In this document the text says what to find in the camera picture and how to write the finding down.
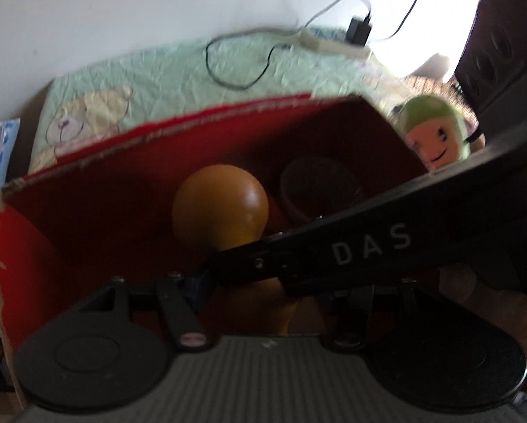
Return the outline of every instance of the toy eye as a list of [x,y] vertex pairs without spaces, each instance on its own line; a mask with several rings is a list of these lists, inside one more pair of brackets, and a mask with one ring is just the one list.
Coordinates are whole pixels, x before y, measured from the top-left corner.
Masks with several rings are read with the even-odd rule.
[[446,131],[443,128],[437,129],[437,137],[440,139],[440,141],[447,141]]

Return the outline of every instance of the white wall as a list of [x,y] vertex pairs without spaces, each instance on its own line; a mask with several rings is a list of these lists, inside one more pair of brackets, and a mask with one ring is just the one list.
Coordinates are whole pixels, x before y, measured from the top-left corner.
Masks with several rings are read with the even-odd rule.
[[[304,22],[332,0],[0,0],[0,117],[19,115],[51,79],[108,56],[259,25]],[[389,34],[412,0],[371,0],[372,38]],[[403,75],[435,52],[457,60],[478,0],[419,0],[402,32],[374,44]],[[358,1],[319,22],[347,25]]]

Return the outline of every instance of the toy smile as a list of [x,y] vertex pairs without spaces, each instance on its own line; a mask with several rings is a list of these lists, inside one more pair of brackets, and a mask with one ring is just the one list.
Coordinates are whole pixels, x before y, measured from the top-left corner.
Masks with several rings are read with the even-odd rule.
[[441,159],[441,158],[443,157],[443,155],[446,153],[446,151],[447,151],[447,148],[445,148],[445,149],[443,150],[443,152],[442,152],[439,156],[437,156],[436,159],[432,159],[430,162],[436,162],[436,161],[439,161],[439,159]]

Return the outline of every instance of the green stuffed toy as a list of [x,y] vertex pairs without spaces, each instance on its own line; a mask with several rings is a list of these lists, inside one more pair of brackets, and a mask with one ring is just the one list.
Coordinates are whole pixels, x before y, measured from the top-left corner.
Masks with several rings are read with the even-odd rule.
[[412,98],[400,110],[398,121],[428,168],[443,167],[470,154],[463,117],[437,95]]

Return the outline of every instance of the bed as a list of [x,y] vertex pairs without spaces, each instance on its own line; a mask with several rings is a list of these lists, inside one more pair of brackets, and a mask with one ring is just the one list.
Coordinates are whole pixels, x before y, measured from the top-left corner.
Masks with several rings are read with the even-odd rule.
[[205,65],[206,41],[161,46],[95,63],[51,84],[34,139],[30,172],[140,124],[255,98],[309,92],[316,97],[361,94],[385,116],[413,95],[374,55],[352,60],[306,49],[296,38],[257,33],[211,47],[210,64],[242,84],[268,71],[247,91],[216,84]]

